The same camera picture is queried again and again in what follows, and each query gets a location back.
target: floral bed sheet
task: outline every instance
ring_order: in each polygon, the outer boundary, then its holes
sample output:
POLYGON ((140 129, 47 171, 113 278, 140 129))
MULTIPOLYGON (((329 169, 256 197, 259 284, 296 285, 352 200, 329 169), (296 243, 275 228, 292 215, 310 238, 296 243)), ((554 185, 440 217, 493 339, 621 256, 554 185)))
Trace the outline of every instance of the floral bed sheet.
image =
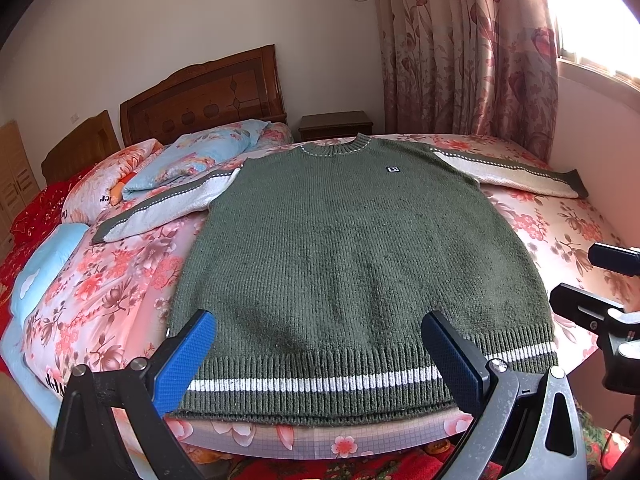
MULTIPOLYGON (((494 156, 546 168, 523 148, 491 138, 407 134, 387 139, 430 142, 443 148, 494 156)), ((321 144, 349 139, 316 141, 321 144)), ((294 144, 243 153, 220 165, 234 168, 246 158, 289 150, 294 144)), ((165 187, 156 189, 155 194, 165 187)), ((594 241, 622 244, 609 223, 587 201, 537 196, 497 186, 482 192, 526 245, 550 291, 560 282, 580 286, 628 308, 638 302, 640 280, 597 269, 588 261, 594 241)), ((194 213, 143 235, 91 246, 100 221, 130 208, 125 202, 102 213, 27 320, 24 354, 30 369, 59 396, 71 368, 84 362, 92 370, 125 367, 150 355, 164 339, 169 300, 205 214, 194 213)), ((595 339, 554 316, 559 361, 567 371, 595 349, 595 339)), ((127 445, 139 449, 128 423, 116 415, 127 445)), ((270 458, 329 459, 391 452, 459 433, 471 416, 453 408, 431 415, 367 426, 307 428, 260 426, 208 420, 170 420, 176 437, 194 460, 222 453, 270 458)))

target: ribbed hem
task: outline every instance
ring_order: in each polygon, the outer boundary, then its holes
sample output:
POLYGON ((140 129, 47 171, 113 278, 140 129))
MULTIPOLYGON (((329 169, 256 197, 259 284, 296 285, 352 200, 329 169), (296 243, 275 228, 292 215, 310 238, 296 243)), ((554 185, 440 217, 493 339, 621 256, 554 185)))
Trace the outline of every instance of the ribbed hem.
MULTIPOLYGON (((550 324, 474 336, 523 372, 557 364, 550 324)), ((370 424, 452 404, 421 344, 287 356, 207 358, 177 414, 264 424, 370 424)))
POLYGON ((307 155, 313 156, 345 155, 347 153, 355 153, 359 152, 360 150, 364 150, 364 148, 366 148, 371 143, 371 141, 371 137, 364 134, 358 134, 356 138, 351 142, 330 144, 328 146, 320 146, 319 144, 308 142, 300 146, 300 149, 307 155))

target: red blanket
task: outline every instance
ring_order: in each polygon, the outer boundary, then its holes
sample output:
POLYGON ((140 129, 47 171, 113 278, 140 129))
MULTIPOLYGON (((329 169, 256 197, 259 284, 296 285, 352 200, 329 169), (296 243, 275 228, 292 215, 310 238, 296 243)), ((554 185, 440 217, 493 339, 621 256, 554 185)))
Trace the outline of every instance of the red blanket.
MULTIPOLYGON (((90 169, 87 168, 64 182, 47 186, 14 219, 11 226, 14 248, 0 265, 0 335, 4 333, 11 319, 9 305, 18 273, 45 238, 60 225, 60 213, 66 196, 90 169)), ((0 372, 8 373, 2 359, 0 359, 0 372)))

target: window sill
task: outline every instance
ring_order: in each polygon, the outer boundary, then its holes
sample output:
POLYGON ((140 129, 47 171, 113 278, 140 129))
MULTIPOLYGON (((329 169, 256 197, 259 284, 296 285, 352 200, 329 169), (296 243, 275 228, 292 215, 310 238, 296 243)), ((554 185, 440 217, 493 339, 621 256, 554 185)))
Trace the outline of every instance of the window sill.
POLYGON ((558 59, 558 75, 590 88, 640 114, 640 90, 591 68, 558 59))

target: window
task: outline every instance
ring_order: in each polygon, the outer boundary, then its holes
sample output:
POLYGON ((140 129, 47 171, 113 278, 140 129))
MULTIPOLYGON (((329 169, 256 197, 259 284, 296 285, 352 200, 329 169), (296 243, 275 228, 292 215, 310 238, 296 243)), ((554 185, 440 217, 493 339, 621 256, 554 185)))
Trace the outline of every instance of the window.
POLYGON ((622 0, 551 0, 560 54, 640 88, 640 23, 622 0))

